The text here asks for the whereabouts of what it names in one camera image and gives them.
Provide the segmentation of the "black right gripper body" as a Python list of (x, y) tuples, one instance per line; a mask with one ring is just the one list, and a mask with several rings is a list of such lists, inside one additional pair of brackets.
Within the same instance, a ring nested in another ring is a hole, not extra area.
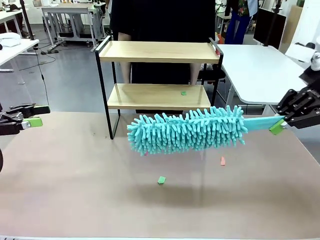
[(289, 125), (303, 129), (320, 124), (320, 85), (310, 84), (293, 98)]

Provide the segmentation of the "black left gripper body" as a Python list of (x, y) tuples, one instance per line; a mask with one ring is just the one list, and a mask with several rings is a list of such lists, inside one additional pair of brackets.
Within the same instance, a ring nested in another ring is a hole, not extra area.
[(17, 135), (23, 130), (22, 127), (23, 115), (21, 112), (8, 114), (6, 112), (0, 113), (0, 135)]

